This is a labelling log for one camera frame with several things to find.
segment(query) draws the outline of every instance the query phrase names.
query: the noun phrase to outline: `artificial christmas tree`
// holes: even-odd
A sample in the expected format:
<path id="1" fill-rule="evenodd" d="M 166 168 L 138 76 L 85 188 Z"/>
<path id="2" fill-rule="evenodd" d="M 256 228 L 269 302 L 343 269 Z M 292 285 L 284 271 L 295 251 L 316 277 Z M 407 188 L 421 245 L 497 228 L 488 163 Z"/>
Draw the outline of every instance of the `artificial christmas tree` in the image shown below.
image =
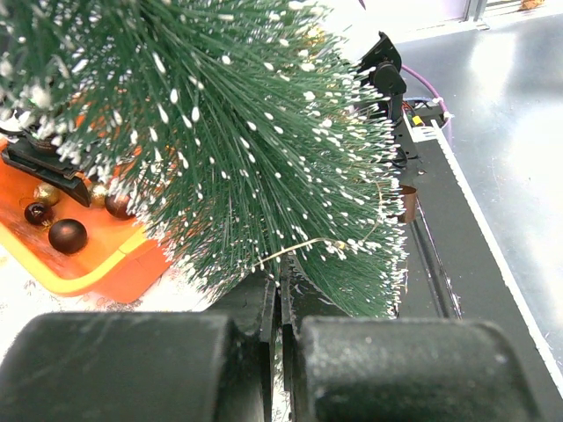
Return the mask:
<path id="1" fill-rule="evenodd" d="M 4 114 L 128 195 L 174 265 L 224 292 L 288 254 L 387 316 L 403 237 L 382 96 L 297 1 L 3 1 Z"/>

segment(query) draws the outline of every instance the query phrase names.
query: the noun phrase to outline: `orange tray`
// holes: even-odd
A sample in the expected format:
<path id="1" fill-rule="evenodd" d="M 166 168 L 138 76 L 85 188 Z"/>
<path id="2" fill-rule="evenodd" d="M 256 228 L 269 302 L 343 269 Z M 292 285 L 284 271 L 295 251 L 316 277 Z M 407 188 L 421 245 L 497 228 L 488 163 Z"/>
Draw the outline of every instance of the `orange tray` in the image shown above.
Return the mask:
<path id="1" fill-rule="evenodd" d="M 6 140 L 0 138 L 0 150 Z M 62 193 L 55 219 L 74 218 L 88 243 L 73 255 L 49 244 L 48 230 L 29 224 L 24 206 L 40 181 L 0 159 L 0 243 L 47 290 L 62 296 L 96 292 L 117 302 L 139 298 L 169 266 L 157 242 L 133 220 L 120 221 L 103 208 L 86 208 Z"/>

